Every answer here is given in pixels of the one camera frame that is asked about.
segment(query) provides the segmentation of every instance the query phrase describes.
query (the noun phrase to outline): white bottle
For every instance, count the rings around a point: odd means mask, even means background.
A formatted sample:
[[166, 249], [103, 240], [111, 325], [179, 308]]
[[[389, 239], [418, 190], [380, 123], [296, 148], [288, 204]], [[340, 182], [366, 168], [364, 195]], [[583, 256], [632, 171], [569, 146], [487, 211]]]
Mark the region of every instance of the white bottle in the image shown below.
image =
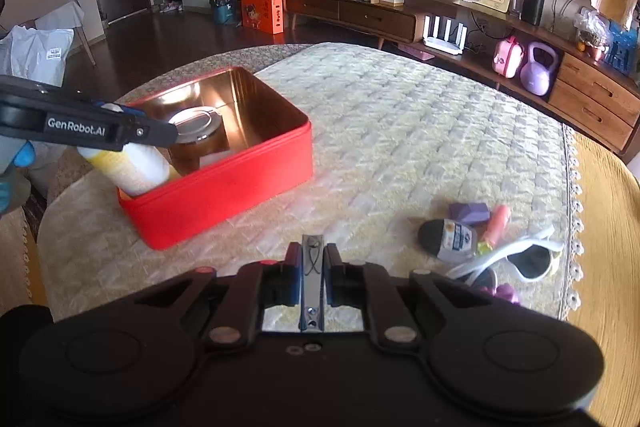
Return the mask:
[[[112, 103], [102, 107], [122, 112], [120, 107]], [[158, 149], [150, 145], [128, 143], [121, 152], [78, 147], [78, 152], [131, 197], [145, 194], [175, 175], [169, 162]]]

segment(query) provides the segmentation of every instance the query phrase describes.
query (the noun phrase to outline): black speaker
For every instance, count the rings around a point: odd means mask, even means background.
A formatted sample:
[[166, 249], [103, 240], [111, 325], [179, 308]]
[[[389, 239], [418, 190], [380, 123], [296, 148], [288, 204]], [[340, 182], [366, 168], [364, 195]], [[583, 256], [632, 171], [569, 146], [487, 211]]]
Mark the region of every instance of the black speaker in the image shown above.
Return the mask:
[[520, 19], [534, 26], [540, 26], [543, 7], [545, 7], [545, 0], [523, 0]]

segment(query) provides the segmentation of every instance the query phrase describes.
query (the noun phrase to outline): yellow table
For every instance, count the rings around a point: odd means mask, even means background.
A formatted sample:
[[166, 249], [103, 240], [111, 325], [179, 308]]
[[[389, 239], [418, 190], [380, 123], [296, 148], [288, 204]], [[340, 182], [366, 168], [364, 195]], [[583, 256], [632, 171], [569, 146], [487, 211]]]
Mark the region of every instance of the yellow table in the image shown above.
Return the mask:
[[576, 133], [582, 175], [584, 279], [569, 322], [604, 353], [605, 373], [591, 414], [608, 427], [640, 425], [640, 187], [624, 164]]

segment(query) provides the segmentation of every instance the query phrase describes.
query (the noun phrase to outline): wooden tv cabinet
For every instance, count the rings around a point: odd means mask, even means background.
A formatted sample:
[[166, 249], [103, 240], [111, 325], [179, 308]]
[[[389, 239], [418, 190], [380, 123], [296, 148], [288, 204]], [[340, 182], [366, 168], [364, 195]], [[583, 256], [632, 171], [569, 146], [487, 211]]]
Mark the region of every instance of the wooden tv cabinet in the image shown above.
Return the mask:
[[[346, 26], [405, 44], [452, 64], [468, 76], [508, 92], [515, 98], [563, 121], [593, 138], [622, 158], [625, 163], [640, 152], [640, 89], [629, 77], [580, 53], [572, 42], [508, 14], [461, 0], [404, 0], [391, 7], [356, 0], [284, 0], [295, 29], [299, 15]], [[492, 69], [492, 56], [470, 51], [449, 55], [422, 44], [424, 16], [455, 19], [460, 10], [471, 10], [514, 29], [526, 48], [532, 41], [546, 42], [561, 58], [552, 89], [537, 96], [522, 86], [518, 77], [505, 78]]]

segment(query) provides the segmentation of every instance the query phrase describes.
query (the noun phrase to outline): purple block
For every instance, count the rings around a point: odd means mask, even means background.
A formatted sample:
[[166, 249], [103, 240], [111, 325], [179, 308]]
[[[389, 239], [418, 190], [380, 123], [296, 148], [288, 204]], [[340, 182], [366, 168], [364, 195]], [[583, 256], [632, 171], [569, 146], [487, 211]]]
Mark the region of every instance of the purple block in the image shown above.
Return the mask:
[[485, 203], [451, 203], [449, 217], [465, 225], [475, 225], [488, 221], [491, 218], [491, 212]]

